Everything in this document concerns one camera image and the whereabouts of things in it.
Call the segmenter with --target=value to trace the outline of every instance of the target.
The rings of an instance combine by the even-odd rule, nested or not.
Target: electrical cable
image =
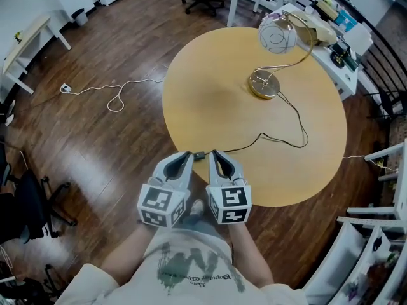
[[[155,83],[162,83],[164,80],[159,80],[159,81],[157,81],[157,80],[154,80],[154,79],[143,79],[143,80],[129,80],[129,81],[127,81],[127,82],[125,82],[124,84],[122,84],[122,85],[104,85],[104,86],[102,86],[102,87],[100,87],[100,88],[97,88],[97,87],[89,87],[89,88],[87,88],[87,89],[85,89],[85,90],[82,90],[82,91],[80,91],[79,93],[73,93],[73,92],[71,92],[71,91],[64,91],[64,90],[62,90],[62,87],[59,89],[60,90],[60,92],[61,93],[63,93],[63,94],[70,94],[70,95],[81,95],[82,93],[86,93],[86,92],[88,92],[89,90],[92,90],[92,89],[94,89],[94,90],[102,90],[103,88],[106,88],[106,87],[108,87],[108,88],[120,88],[119,89],[119,92],[116,94],[116,96],[114,96],[108,103],[107,103],[107,109],[109,110],[109,111],[111,111],[111,112],[120,112],[120,111],[122,111],[124,108],[125,108],[125,104],[124,104],[124,102],[121,100],[121,98],[120,98],[120,94],[121,94],[121,92],[123,91],[123,87],[125,86],[125,85],[127,85],[128,83],[143,83],[143,82],[145,82],[145,81],[154,81]],[[119,100],[119,102],[121,103],[121,108],[120,109],[111,109],[110,107],[109,107],[109,105],[110,105],[110,103],[111,102],[113,102],[115,99],[118,99]]]
[[[290,107],[292,107],[292,108],[294,109],[294,111],[296,111],[297,117],[298,117],[298,122],[300,122],[301,132],[302,132],[302,134],[303,134],[303,138],[304,138],[304,135],[305,135],[305,137],[306,137],[306,142],[305,142],[304,144],[300,145],[300,146],[297,146],[297,145],[292,144],[292,143],[290,143],[290,142],[288,142],[288,141],[286,141],[286,140],[274,138],[274,137],[269,136],[267,133],[260,132],[259,135],[257,136],[257,138],[256,138],[251,144],[249,144],[248,146],[241,147],[241,148],[236,148],[236,149],[229,149],[229,150],[223,151],[224,153],[232,153],[232,152],[234,152],[234,151],[239,151],[239,150],[243,150],[243,149],[249,148],[249,147],[253,146],[253,145],[257,142],[257,140],[260,139],[261,136],[265,136],[266,139],[271,140],[271,141],[273,141],[273,142],[281,142],[281,143],[283,143],[283,144],[287,144],[287,145],[289,145],[289,146],[291,146],[291,147],[298,148],[298,149],[304,148],[304,147],[308,144],[308,142],[309,142],[310,139],[309,139],[309,137],[308,137],[307,131],[305,130],[305,128],[304,128],[304,126],[303,126],[303,123],[302,123],[302,121],[301,121],[301,116],[300,116],[300,113],[298,112],[297,108],[295,108],[295,106],[293,106],[292,103],[290,103],[290,101],[288,100],[288,98],[287,98],[281,91],[278,92],[277,96],[280,97],[287,105],[289,105]]]
[[[349,159],[349,158],[360,158],[360,157],[366,157],[367,155],[360,155],[360,156],[347,156],[347,157],[343,157],[343,159]],[[380,167],[380,168],[384,168],[385,170],[391,170],[392,172],[395,172],[397,170],[393,170],[390,167],[386,167],[386,166],[382,166],[379,163],[375,163],[372,159],[369,159],[369,161],[371,161],[373,164],[375,164],[376,166]]]

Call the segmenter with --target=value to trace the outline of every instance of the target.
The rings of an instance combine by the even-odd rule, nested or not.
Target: brass lamp base
[[[277,96],[278,92],[280,91],[279,80],[274,75],[272,75],[270,78],[269,77],[270,73],[265,70],[257,70],[256,74],[253,73],[250,75],[250,77],[247,79],[247,83],[249,84],[249,88],[253,94],[263,99],[273,99]]]

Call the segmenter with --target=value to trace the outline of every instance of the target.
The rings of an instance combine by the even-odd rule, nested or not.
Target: cable
[[[6,250],[2,246],[0,246],[0,251],[1,251],[1,255],[3,256],[4,260],[6,261],[8,268],[10,269],[11,274],[13,274],[13,271],[11,270],[11,269],[13,269],[13,263],[10,260],[10,257],[8,256]]]
[[[109,111],[111,111],[111,112],[120,112],[120,111],[122,111],[122,110],[125,108],[125,104],[123,103],[123,101],[122,101],[121,98],[120,98],[120,94],[121,94],[121,92],[123,91],[123,87],[124,87],[125,85],[127,85],[128,83],[143,83],[143,82],[145,82],[145,81],[154,81],[155,83],[162,83],[164,80],[159,80],[159,81],[154,80],[154,79],[129,80],[129,81],[127,81],[126,83],[124,83],[124,84],[122,84],[122,85],[104,85],[104,86],[102,86],[102,87],[100,87],[100,88],[89,87],[89,88],[87,88],[87,89],[85,89],[85,90],[83,90],[83,91],[80,91],[79,93],[73,93],[73,92],[71,92],[71,91],[64,91],[64,90],[62,90],[62,87],[61,87],[59,90],[60,90],[60,92],[63,93],[63,94],[81,95],[82,93],[86,93],[86,92],[88,92],[89,90],[92,90],[92,89],[94,89],[94,90],[101,90],[101,89],[106,88],[106,87],[109,87],[109,88],[120,88],[120,89],[119,89],[119,92],[117,93],[117,95],[114,96],[114,97],[107,103],[107,109],[108,109]],[[111,109],[111,108],[109,107],[109,105],[110,105],[110,103],[111,103],[112,101],[114,101],[116,98],[120,101],[120,103],[121,103],[121,108],[120,108],[120,109]]]
[[[367,155],[360,155],[360,156],[347,156],[347,157],[343,157],[343,159],[349,159],[349,158],[359,158],[359,157],[366,157]],[[373,164],[375,164],[376,166],[379,166],[380,168],[384,168],[385,170],[391,170],[392,172],[395,172],[395,171],[397,171],[397,170],[392,170],[391,168],[389,168],[389,167],[386,167],[386,166],[382,166],[381,164],[379,164],[379,163],[375,163],[372,159],[369,159],[369,161],[371,161]]]
[[[243,149],[249,148],[249,147],[253,146],[253,145],[256,143],[256,141],[260,139],[261,136],[265,136],[268,140],[271,140],[271,141],[273,141],[273,142],[281,142],[281,143],[283,143],[283,144],[287,144],[287,145],[289,145],[289,146],[291,146],[291,147],[298,148],[298,149],[304,148],[304,147],[308,144],[308,142],[309,142],[310,139],[309,139],[309,137],[308,137],[307,131],[305,130],[305,128],[304,128],[304,126],[303,126],[303,123],[301,122],[300,113],[299,113],[298,110],[295,108],[295,106],[293,106],[292,103],[290,103],[290,101],[288,100],[288,98],[287,98],[281,91],[278,92],[277,96],[280,97],[287,105],[291,106],[291,107],[294,109],[294,111],[296,111],[297,117],[298,117],[298,121],[300,122],[301,132],[302,132],[302,134],[303,134],[303,138],[304,138],[304,134],[305,134],[305,137],[307,138],[307,139],[306,139],[307,141],[306,141],[303,145],[297,146],[297,145],[294,145],[294,144],[292,144],[292,143],[290,143],[290,142],[288,142],[288,141],[286,141],[286,140],[282,140],[282,139],[278,139],[278,138],[273,138],[273,137],[269,136],[267,133],[261,132],[261,133],[259,133],[259,135],[257,136],[257,138],[256,138],[251,144],[249,144],[248,146],[241,147],[241,148],[236,148],[236,149],[229,149],[229,150],[224,151],[224,153],[232,153],[233,151],[239,151],[239,150],[243,150]]]

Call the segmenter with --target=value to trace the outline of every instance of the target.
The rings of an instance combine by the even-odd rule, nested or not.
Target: white shelf
[[[376,252],[373,252],[373,244],[376,241],[376,239],[380,236],[382,237],[382,244],[380,245],[379,249]],[[380,226],[375,226],[370,235],[369,241],[363,250],[362,255],[357,261],[352,272],[349,274],[348,278],[345,280],[344,284],[341,286],[341,289],[339,289],[338,293],[335,295],[332,301],[329,302],[329,305],[358,304],[360,298],[368,289],[367,273],[369,268],[376,262],[376,254],[380,252],[389,251],[389,248],[390,242],[387,239],[386,235],[383,233]],[[357,283],[359,288],[357,296],[354,297],[352,301],[349,302],[348,296],[346,296],[345,292],[347,291],[347,285],[353,282]]]
[[[376,298],[373,305],[387,305],[389,299],[394,295],[397,288],[400,286],[401,280],[404,277],[407,269],[407,242],[404,243],[403,250],[401,251],[400,257],[397,260],[393,271],[384,285],[379,296]]]
[[[366,240],[345,222],[325,259],[303,288],[310,305],[326,305],[358,262]]]

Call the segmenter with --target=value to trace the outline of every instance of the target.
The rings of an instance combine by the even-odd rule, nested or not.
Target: plug
[[[61,86],[61,90],[62,90],[63,92],[69,93],[69,92],[72,90],[72,88],[71,88],[69,85],[67,85],[67,84],[64,83],[64,84]]]

